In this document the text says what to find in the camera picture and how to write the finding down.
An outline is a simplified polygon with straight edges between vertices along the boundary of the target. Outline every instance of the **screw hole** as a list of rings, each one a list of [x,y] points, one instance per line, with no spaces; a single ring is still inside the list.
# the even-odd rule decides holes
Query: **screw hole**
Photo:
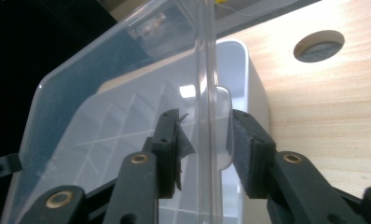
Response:
[[[333,223],[333,224],[346,224],[348,223],[344,218],[335,215],[335,214],[330,214],[327,217],[328,221]]]
[[[139,155],[133,156],[131,159],[131,162],[135,164],[144,163],[146,161],[148,161],[148,157],[145,154],[139,154]]]
[[[60,191],[49,196],[46,200],[46,207],[48,208],[59,208],[62,207],[73,199],[73,192],[71,191]]]
[[[302,162],[302,159],[299,156],[297,156],[296,154],[285,154],[283,157],[286,161],[291,162],[291,163]]]
[[[127,215],[123,216],[119,220],[119,224],[135,224],[136,223],[136,215],[132,213],[128,213]]]

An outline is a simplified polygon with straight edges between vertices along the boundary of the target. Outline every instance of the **clear plastic edge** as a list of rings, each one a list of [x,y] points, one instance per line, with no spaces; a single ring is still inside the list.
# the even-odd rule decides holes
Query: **clear plastic edge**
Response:
[[[32,117],[34,116],[34,108],[38,102],[39,89],[41,89],[48,81],[50,81],[58,71],[63,70],[78,60],[80,55],[87,54],[97,47],[99,47],[108,36],[111,36],[117,30],[124,29],[129,24],[136,22],[138,18],[138,11],[145,10],[144,13],[153,12],[157,7],[166,1],[151,1],[147,2],[142,7],[136,9],[136,12],[129,16],[122,24],[117,25],[105,34],[100,36],[91,44],[80,50],[76,55],[70,58],[68,61],[54,69],[48,75],[46,75],[39,83],[33,102],[31,104],[31,111],[28,116],[28,121],[25,126],[25,133],[22,137],[21,148],[27,145],[28,130],[32,125]],[[215,98],[215,85],[217,84],[216,71],[215,71],[215,32],[214,32],[214,19],[213,19],[213,1],[199,1],[198,5],[198,39],[197,49],[199,55],[199,130],[206,132],[208,127],[209,138],[204,141],[199,141],[200,147],[205,147],[206,150],[200,155],[199,158],[199,223],[222,223],[222,210],[217,206],[218,202],[221,202],[221,192],[217,188],[220,178],[217,175],[217,161],[215,155],[215,134],[212,130],[215,127],[215,113],[214,105],[216,103]],[[17,186],[17,175],[12,178],[9,192],[13,191]],[[7,197],[4,213],[2,215],[1,223],[8,223],[8,217],[5,216],[9,211],[11,201],[13,198]]]

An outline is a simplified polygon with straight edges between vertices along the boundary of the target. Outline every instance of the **wooden desk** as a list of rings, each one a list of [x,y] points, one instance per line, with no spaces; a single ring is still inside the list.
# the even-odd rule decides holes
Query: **wooden desk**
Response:
[[[321,30],[342,33],[342,50],[298,61],[297,42]],[[277,149],[306,155],[334,187],[362,197],[371,186],[371,0],[318,2],[226,38],[248,46]]]

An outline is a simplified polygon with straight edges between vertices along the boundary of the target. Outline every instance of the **round hole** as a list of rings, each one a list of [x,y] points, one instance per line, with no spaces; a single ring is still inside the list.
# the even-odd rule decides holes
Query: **round hole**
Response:
[[[345,44],[338,31],[325,30],[306,36],[294,48],[294,56],[303,63],[316,63],[337,54]]]
[[[139,164],[148,161],[148,157],[145,154],[139,154],[136,156],[133,156],[131,159],[131,162]]]
[[[346,224],[346,223],[348,223],[346,221],[346,219],[344,219],[343,217],[340,217],[338,215],[335,215],[335,214],[328,215],[327,219],[328,219],[329,222],[334,223],[334,224]]]
[[[136,223],[136,215],[128,213],[119,220],[119,224],[134,224]]]
[[[72,199],[73,193],[71,191],[60,191],[49,196],[46,201],[46,207],[59,208],[71,202]]]
[[[285,154],[283,157],[286,161],[291,162],[291,163],[302,162],[302,159],[299,156],[297,156],[296,154]]]

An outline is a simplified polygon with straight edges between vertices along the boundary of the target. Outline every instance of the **plastic container lid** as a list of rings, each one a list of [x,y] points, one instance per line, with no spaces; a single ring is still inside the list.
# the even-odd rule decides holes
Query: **plastic container lid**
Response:
[[[20,221],[59,185],[88,193],[116,178],[122,158],[140,151],[158,115],[174,108],[188,114],[182,127],[197,153],[182,161],[183,190],[159,200],[159,223],[221,223],[219,174],[230,158],[216,140],[227,138],[217,130],[227,130],[231,101],[214,85],[214,48],[212,1],[151,1],[47,75],[2,223]]]

